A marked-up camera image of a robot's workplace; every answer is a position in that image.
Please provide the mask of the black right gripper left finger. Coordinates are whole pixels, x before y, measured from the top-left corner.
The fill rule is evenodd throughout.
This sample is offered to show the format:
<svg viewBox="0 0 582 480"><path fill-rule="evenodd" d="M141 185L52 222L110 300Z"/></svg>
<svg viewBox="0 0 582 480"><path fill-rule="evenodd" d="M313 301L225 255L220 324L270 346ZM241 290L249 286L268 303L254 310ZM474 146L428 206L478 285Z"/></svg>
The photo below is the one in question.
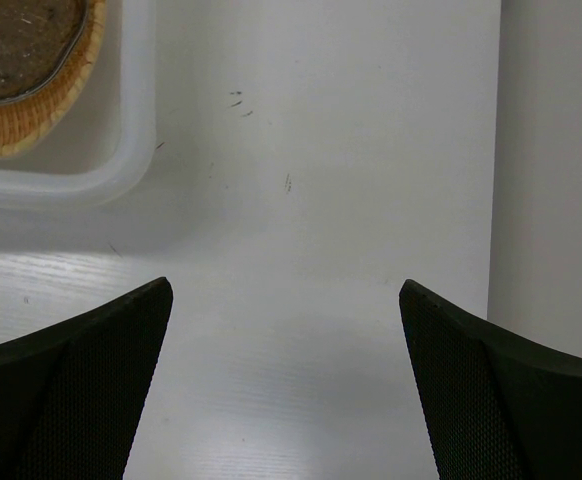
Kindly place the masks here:
<svg viewBox="0 0 582 480"><path fill-rule="evenodd" d="M0 344L0 479L120 479L172 310L155 279Z"/></svg>

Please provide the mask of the woven bamboo fan tray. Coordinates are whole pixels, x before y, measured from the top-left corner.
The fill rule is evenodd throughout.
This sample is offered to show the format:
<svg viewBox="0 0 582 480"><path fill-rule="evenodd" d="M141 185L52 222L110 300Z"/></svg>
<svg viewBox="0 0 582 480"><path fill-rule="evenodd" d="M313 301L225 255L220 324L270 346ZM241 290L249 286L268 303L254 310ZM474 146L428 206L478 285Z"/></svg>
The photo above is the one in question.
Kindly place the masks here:
<svg viewBox="0 0 582 480"><path fill-rule="evenodd" d="M41 142L73 107L84 90L103 44L104 1L90 1L86 30L58 74L40 91L0 105L0 159L12 158Z"/></svg>

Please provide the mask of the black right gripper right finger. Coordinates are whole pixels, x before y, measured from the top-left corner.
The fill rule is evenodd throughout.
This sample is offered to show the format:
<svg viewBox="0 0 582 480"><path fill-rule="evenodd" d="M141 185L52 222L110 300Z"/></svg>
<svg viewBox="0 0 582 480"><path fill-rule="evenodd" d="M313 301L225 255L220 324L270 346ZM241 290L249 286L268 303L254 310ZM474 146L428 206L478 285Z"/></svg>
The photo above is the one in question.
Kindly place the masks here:
<svg viewBox="0 0 582 480"><path fill-rule="evenodd" d="M582 479L582 358L413 280L399 305L440 478Z"/></svg>

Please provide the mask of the translucent white plastic bin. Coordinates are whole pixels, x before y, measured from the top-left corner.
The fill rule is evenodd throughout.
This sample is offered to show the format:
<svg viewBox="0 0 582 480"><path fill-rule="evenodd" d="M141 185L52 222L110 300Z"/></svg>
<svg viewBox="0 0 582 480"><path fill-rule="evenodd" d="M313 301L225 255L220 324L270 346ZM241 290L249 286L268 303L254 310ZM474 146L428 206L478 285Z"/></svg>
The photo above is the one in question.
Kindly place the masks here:
<svg viewBox="0 0 582 480"><path fill-rule="evenodd" d="M86 86L40 143L0 160L0 208L78 208L112 200L148 169L156 139L156 4L108 1Z"/></svg>

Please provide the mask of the smoky glass plate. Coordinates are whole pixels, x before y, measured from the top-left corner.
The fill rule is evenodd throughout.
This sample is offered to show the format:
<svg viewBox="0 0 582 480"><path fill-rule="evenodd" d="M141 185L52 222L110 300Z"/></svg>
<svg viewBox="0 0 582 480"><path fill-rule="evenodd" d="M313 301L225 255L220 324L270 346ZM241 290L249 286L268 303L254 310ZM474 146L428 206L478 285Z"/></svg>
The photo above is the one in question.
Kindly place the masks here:
<svg viewBox="0 0 582 480"><path fill-rule="evenodd" d="M0 1L0 105L33 95L86 30L90 1Z"/></svg>

